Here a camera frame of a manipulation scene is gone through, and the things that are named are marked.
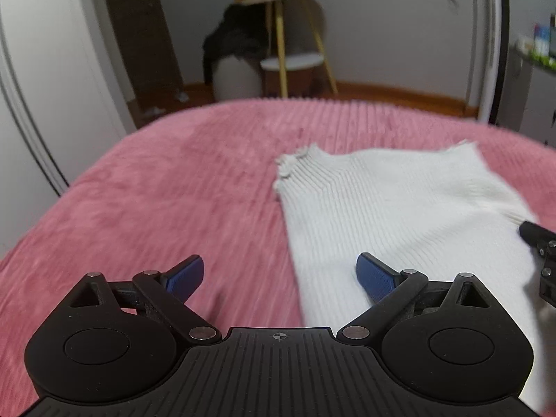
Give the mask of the dark brown door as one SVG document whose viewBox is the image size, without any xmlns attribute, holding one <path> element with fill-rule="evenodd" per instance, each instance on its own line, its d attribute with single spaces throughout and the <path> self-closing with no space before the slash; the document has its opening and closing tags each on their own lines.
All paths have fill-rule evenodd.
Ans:
<svg viewBox="0 0 556 417">
<path fill-rule="evenodd" d="M 175 95 L 183 80 L 160 0 L 106 0 L 123 65 L 136 96 Z"/>
</svg>

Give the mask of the white ribbed knit sweater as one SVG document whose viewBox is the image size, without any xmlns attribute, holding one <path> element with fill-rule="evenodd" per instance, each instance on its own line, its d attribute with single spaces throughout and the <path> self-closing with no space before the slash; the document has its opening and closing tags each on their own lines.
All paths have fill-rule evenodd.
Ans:
<svg viewBox="0 0 556 417">
<path fill-rule="evenodd" d="M 538 295 L 541 264 L 518 233 L 534 215 L 475 144 L 352 154 L 311 145 L 278 159 L 274 188 L 306 325 L 339 329 L 369 308 L 355 274 L 363 252 L 432 280 L 469 272 L 532 344 L 523 401 L 536 411 L 554 405 L 555 312 Z"/>
</svg>

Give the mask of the black garment on pouf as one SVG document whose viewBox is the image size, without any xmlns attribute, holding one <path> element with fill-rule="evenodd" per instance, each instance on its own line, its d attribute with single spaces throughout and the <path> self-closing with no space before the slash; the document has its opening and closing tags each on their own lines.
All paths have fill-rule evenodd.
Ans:
<svg viewBox="0 0 556 417">
<path fill-rule="evenodd" d="M 204 39 L 204 84 L 213 83 L 214 67 L 224 57 L 261 60 L 266 57 L 268 47 L 266 7 L 230 5 L 217 28 Z"/>
</svg>

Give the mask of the yellow legged round side table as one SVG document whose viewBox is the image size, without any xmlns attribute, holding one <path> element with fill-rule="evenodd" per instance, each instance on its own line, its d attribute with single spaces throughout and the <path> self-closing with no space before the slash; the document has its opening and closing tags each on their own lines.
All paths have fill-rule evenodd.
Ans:
<svg viewBox="0 0 556 417">
<path fill-rule="evenodd" d="M 322 89 L 338 95 L 322 38 L 325 23 L 315 0 L 236 0 L 236 3 L 264 8 L 268 49 L 259 65 L 267 95 L 288 98 Z"/>
</svg>

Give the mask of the pink plush bed blanket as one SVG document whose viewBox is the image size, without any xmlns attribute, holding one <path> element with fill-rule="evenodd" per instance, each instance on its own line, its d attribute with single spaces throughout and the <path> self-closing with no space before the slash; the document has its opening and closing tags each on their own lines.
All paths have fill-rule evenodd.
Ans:
<svg viewBox="0 0 556 417">
<path fill-rule="evenodd" d="M 129 280 L 204 258 L 195 312 L 221 329 L 307 326 L 275 191 L 278 159 L 315 145 L 440 151 L 475 144 L 487 167 L 555 225 L 555 152 L 476 122 L 394 106 L 247 100 L 162 118 L 83 173 L 1 263 L 1 412 L 36 400 L 25 345 L 87 273 Z"/>
</svg>

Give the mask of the blue white box on cabinet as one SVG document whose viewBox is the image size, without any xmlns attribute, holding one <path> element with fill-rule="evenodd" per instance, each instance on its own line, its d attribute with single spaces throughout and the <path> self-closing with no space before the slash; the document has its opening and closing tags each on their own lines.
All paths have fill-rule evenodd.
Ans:
<svg viewBox="0 0 556 417">
<path fill-rule="evenodd" d="M 536 57 L 548 57 L 550 50 L 550 27 L 535 25 L 533 38 L 533 52 Z"/>
</svg>

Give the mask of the white round pouf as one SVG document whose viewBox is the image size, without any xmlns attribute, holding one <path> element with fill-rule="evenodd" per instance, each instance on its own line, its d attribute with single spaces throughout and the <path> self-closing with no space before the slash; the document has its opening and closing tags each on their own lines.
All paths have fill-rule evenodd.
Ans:
<svg viewBox="0 0 556 417">
<path fill-rule="evenodd" d="M 213 93 L 217 102 L 262 97 L 259 63 L 236 56 L 220 59 L 213 67 Z"/>
</svg>

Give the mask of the grey drawer cabinet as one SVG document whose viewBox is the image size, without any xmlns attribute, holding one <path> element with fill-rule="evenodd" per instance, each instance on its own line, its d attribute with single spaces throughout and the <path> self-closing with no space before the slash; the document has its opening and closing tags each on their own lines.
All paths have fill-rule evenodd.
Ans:
<svg viewBox="0 0 556 417">
<path fill-rule="evenodd" d="M 510 50 L 496 125 L 555 147 L 555 70 Z"/>
</svg>

